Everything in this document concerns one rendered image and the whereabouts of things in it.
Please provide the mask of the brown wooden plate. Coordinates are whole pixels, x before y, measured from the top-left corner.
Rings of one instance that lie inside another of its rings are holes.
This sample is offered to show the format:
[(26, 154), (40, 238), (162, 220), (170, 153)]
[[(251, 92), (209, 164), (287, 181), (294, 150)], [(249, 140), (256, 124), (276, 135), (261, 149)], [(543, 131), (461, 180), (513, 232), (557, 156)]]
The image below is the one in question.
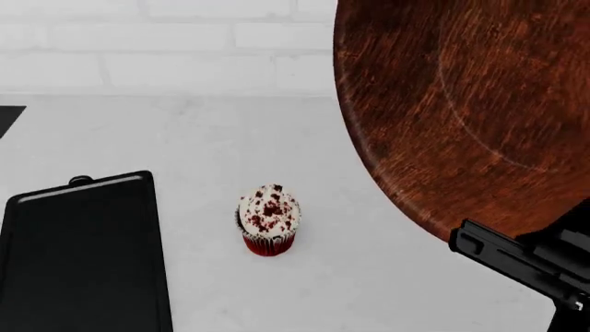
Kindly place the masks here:
[(447, 240), (590, 197), (590, 0), (338, 0), (336, 93), (383, 193)]

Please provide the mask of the black baking tray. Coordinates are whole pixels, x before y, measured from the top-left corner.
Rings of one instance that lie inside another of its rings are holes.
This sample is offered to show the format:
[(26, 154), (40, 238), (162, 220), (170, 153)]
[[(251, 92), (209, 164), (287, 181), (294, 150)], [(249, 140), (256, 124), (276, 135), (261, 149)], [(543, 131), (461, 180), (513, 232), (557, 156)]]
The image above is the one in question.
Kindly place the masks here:
[(173, 332), (152, 173), (8, 199), (0, 332)]

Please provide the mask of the red velvet frosted cupcake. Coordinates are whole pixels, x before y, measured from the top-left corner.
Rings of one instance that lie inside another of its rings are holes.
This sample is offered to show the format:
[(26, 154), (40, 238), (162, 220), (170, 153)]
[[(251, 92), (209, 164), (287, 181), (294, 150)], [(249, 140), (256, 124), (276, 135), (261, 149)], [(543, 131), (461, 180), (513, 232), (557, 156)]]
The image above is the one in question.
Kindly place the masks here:
[(301, 207), (281, 184), (265, 184), (240, 198), (235, 223), (250, 251), (259, 256), (277, 256), (294, 243), (301, 224)]

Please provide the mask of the black cooktop panel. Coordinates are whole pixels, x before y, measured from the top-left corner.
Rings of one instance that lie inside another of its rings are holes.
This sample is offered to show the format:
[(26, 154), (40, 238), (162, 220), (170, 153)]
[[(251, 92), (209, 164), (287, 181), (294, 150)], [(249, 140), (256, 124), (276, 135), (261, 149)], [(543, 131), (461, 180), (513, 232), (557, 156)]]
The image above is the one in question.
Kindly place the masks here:
[(8, 132), (26, 106), (0, 106), (0, 139)]

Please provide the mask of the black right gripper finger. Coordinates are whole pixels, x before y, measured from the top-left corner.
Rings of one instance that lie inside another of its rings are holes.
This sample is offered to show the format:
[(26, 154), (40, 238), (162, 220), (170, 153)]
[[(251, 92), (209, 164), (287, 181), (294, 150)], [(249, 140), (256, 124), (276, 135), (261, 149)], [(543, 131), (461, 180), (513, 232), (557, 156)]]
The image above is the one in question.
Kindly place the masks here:
[(473, 220), (463, 220), (451, 231), (449, 248), (553, 300), (590, 295), (590, 269), (552, 265), (528, 253), (516, 240)]
[(590, 197), (547, 228), (516, 240), (528, 253), (562, 269), (590, 269)]

